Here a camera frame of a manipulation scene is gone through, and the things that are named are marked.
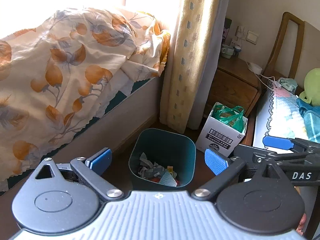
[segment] nightstand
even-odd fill
[[[238,57],[219,58],[204,114],[209,115],[212,106],[219,102],[227,107],[242,106],[248,116],[261,95],[261,84],[247,63]]]

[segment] metal bolt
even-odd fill
[[[123,192],[117,188],[114,189],[109,189],[107,191],[107,196],[108,197],[120,197],[123,194]]]
[[[235,161],[235,160],[240,159],[240,157],[238,157],[238,156],[232,156],[230,159],[231,159],[232,161]]]
[[[86,158],[85,157],[78,157],[77,160],[78,161],[84,161]]]
[[[195,190],[195,195],[197,197],[207,197],[210,195],[210,191],[205,188],[198,188]]]

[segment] cardboard box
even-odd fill
[[[240,143],[242,138],[245,136],[248,120],[245,117],[243,117],[244,129],[242,133],[240,133],[232,127],[211,117],[212,111],[214,110],[215,106],[218,105],[222,104],[217,102],[213,106],[208,116],[208,119],[205,122],[205,125],[196,142],[196,148],[202,152],[205,152],[207,148],[213,148],[222,155],[228,157],[233,151],[233,149]]]

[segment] wooden floor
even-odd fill
[[[185,136],[189,137],[193,142],[196,142],[204,123],[201,124],[198,130],[191,130],[186,128]],[[175,132],[168,126],[161,124],[159,121],[155,122],[151,127]],[[110,167],[103,173],[102,177],[109,181],[111,184],[121,189],[125,193],[132,190],[130,181],[130,170],[128,166],[129,157],[133,150],[134,143],[127,147],[121,154],[117,155],[110,165]],[[196,169],[193,180],[188,185],[188,191],[193,192],[208,180],[214,177],[213,172],[208,168],[204,162],[204,153],[197,150],[196,152]]]

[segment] gray ribbed panel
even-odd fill
[[[185,191],[133,191],[129,198],[108,203],[90,225],[63,236],[22,231],[16,240],[298,240],[295,231],[279,236],[246,233],[223,220],[212,203],[196,201]]]

